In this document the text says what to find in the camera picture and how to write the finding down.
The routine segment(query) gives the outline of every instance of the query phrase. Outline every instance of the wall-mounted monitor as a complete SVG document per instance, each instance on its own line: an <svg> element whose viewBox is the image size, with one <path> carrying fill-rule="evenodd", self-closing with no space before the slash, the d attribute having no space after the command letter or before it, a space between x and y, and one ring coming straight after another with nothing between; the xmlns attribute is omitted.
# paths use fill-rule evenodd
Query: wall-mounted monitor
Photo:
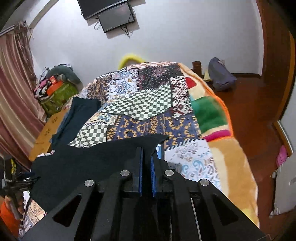
<svg viewBox="0 0 296 241"><path fill-rule="evenodd" d="M87 20L108 8L127 1L128 0L78 0L78 3L84 19Z"/></svg>
<svg viewBox="0 0 296 241"><path fill-rule="evenodd" d="M98 14L104 33L135 21L129 3L123 3Z"/></svg>

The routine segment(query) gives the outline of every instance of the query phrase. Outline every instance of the wooden headboard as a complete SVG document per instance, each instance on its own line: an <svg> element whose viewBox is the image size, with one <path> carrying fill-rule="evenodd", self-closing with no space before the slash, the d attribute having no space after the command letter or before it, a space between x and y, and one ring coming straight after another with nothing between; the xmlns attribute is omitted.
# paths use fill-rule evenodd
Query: wooden headboard
<svg viewBox="0 0 296 241"><path fill-rule="evenodd" d="M200 61L193 61L191 70L194 73L196 73L199 77L203 78L203 76L202 76L202 63Z"/></svg>

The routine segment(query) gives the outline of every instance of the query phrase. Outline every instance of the gray bag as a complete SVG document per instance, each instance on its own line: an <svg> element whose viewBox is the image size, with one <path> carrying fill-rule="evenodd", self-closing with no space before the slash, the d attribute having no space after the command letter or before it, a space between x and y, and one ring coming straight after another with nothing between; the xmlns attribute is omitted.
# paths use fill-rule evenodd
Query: gray bag
<svg viewBox="0 0 296 241"><path fill-rule="evenodd" d="M216 91L229 89L237 80L216 57L210 60L208 71Z"/></svg>

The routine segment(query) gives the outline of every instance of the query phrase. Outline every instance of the red fabric patch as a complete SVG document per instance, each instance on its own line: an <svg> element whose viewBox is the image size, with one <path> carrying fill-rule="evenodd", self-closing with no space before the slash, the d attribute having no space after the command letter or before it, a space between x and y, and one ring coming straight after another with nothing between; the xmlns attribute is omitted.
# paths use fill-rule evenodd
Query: red fabric patch
<svg viewBox="0 0 296 241"><path fill-rule="evenodd" d="M230 137L230 131L229 130L220 130L216 131L208 136L203 137L207 142L213 141L215 139L218 139L220 137Z"/></svg>
<svg viewBox="0 0 296 241"><path fill-rule="evenodd" d="M186 83L187 83L187 86L188 86L188 89L196 86L196 83L189 77L185 77L185 80L186 80Z"/></svg>

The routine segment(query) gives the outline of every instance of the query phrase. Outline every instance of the striped curtain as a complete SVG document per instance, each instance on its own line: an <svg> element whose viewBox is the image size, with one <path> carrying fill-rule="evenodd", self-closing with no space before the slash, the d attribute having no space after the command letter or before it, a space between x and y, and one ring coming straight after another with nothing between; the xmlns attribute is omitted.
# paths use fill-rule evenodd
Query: striped curtain
<svg viewBox="0 0 296 241"><path fill-rule="evenodd" d="M12 155L25 169L46 115L34 98L36 76L27 28L18 23L0 37L0 152Z"/></svg>

